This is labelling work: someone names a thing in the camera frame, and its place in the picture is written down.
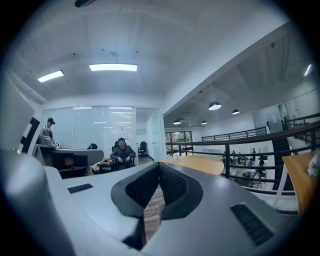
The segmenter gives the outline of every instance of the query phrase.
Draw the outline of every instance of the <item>table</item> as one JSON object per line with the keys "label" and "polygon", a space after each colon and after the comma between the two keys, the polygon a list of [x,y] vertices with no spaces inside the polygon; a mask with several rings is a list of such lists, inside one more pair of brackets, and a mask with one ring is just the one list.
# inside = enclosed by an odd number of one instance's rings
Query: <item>table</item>
{"label": "table", "polygon": [[309,163],[318,153],[319,151],[312,151],[304,154],[282,157],[292,180],[298,201],[299,214],[306,212],[318,184],[317,178],[309,176],[308,174]]}
{"label": "table", "polygon": [[168,162],[168,159],[166,158],[160,160],[159,162],[184,166],[213,175],[221,175],[225,168],[224,163],[221,160],[202,155],[179,156],[179,161],[170,162]]}

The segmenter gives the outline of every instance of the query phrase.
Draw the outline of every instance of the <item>chair backrest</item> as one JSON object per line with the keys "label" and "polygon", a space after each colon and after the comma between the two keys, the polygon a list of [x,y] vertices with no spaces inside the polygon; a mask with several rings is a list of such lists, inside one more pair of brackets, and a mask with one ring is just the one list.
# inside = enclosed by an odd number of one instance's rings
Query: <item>chair backrest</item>
{"label": "chair backrest", "polygon": [[97,150],[98,146],[97,144],[91,143],[90,146],[87,148],[87,150]]}
{"label": "chair backrest", "polygon": [[142,141],[140,143],[140,150],[144,150],[144,151],[147,150],[147,143],[146,142]]}
{"label": "chair backrest", "polygon": [[119,142],[118,141],[114,142],[114,146],[111,148],[112,152],[115,151],[115,149],[117,147],[119,147]]}

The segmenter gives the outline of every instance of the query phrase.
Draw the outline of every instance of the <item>ceiling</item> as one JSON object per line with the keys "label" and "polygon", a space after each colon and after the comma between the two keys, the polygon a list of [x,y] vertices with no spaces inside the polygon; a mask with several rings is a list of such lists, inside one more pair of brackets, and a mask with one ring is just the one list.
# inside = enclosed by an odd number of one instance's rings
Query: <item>ceiling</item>
{"label": "ceiling", "polygon": [[[242,113],[256,110],[259,105],[257,93],[263,96],[263,92],[279,90],[279,87],[292,80],[298,83],[310,63],[311,58],[299,35],[291,31],[277,41],[269,42],[261,51],[197,92],[164,118],[164,126],[199,127],[203,120],[212,124],[232,117],[234,109],[239,109]],[[238,105],[241,98],[248,100],[245,104]],[[222,107],[214,111],[208,110],[213,101],[218,101]],[[174,125],[176,119],[186,121]]]}
{"label": "ceiling", "polygon": [[[177,49],[213,2],[98,0],[77,8],[75,0],[50,1],[21,31],[6,68],[40,104],[108,92],[161,96]],[[89,69],[90,64],[115,62],[137,64],[137,72]],[[38,81],[58,70],[63,77]]]}

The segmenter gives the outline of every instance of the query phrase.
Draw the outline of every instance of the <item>black metal railing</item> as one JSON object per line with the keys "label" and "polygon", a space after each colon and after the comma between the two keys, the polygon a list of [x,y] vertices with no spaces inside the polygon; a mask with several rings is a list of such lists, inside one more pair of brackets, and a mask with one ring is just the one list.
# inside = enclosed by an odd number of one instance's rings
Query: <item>black metal railing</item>
{"label": "black metal railing", "polygon": [[204,136],[201,138],[203,142],[212,142],[212,141],[215,142],[215,141],[226,141],[226,140],[233,140],[233,139],[249,138],[253,136],[260,136],[260,135],[266,135],[266,134],[267,134],[267,128],[261,127],[257,129],[243,130],[243,131],[231,132],[226,134]]}
{"label": "black metal railing", "polygon": [[[313,123],[314,121],[318,121],[319,119],[320,119],[320,113],[311,114],[311,115],[307,115],[307,116],[303,116],[303,117],[299,117],[299,118],[295,118],[295,119],[285,120],[284,121],[284,128],[288,129],[288,130],[295,129],[295,128]],[[296,139],[300,139],[300,140],[304,141],[305,144],[308,144],[308,143],[310,144],[312,142],[310,131],[298,134],[294,137]],[[315,140],[316,140],[316,143],[320,143],[320,129],[315,131]]]}
{"label": "black metal railing", "polygon": [[[241,168],[241,169],[254,169],[254,170],[275,170],[276,168],[282,166],[243,166],[243,165],[234,165],[232,164],[231,157],[266,157],[266,156],[286,156],[291,153],[297,154],[301,151],[311,150],[315,151],[316,148],[320,147],[320,144],[316,143],[316,131],[320,129],[320,121],[316,121],[313,123],[309,123],[303,126],[299,126],[293,129],[288,129],[280,132],[274,132],[270,134],[260,135],[260,136],[251,136],[245,138],[236,138],[236,139],[228,139],[228,140],[213,140],[213,141],[199,141],[199,142],[183,142],[183,143],[166,143],[166,145],[178,145],[179,149],[174,149],[174,153],[178,153],[181,156],[183,153],[186,155],[189,153],[192,154],[203,154],[203,155],[212,155],[212,156],[223,156],[224,165],[225,165],[225,174],[226,178],[233,178],[234,180],[246,180],[246,181],[260,181],[260,182],[267,182],[267,183],[279,183],[280,179],[257,179],[253,177],[243,177],[243,176],[235,176],[230,175],[230,168]],[[247,144],[247,143],[258,143],[258,142],[266,142],[278,139],[284,139],[288,137],[296,137],[300,134],[310,133],[310,145],[295,148],[291,150],[283,150],[283,151],[274,151],[268,153],[244,153],[244,154],[231,154],[230,153],[230,145],[237,145],[237,144]],[[209,153],[209,152],[201,152],[201,151],[194,151],[194,146],[218,146],[224,145],[225,146],[225,153]],[[263,194],[273,194],[275,195],[277,191],[263,191],[263,190],[255,190],[255,192],[263,193]],[[294,195],[295,193],[292,191],[283,191],[282,195]]]}

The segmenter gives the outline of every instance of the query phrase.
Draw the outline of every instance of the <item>office chair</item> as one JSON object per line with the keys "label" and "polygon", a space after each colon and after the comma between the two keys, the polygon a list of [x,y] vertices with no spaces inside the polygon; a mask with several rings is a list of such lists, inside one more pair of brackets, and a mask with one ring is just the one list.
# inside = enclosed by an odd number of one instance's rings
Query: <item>office chair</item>
{"label": "office chair", "polygon": [[90,146],[87,148],[87,150],[97,150],[98,146],[97,144],[91,143]]}
{"label": "office chair", "polygon": [[116,149],[117,147],[119,147],[119,142],[118,142],[118,141],[116,141],[116,142],[114,143],[114,146],[111,148],[112,152],[115,151],[115,149]]}
{"label": "office chair", "polygon": [[[112,152],[115,151],[116,148],[119,147],[119,142],[116,141],[114,142],[114,146],[111,148]],[[112,160],[112,165],[111,165],[111,172],[114,172],[114,171],[119,171],[117,169],[117,165],[116,165],[116,160]]]}
{"label": "office chair", "polygon": [[140,143],[140,150],[138,150],[138,153],[141,153],[141,155],[143,155],[146,152],[147,152],[147,143],[145,141],[142,141]]}

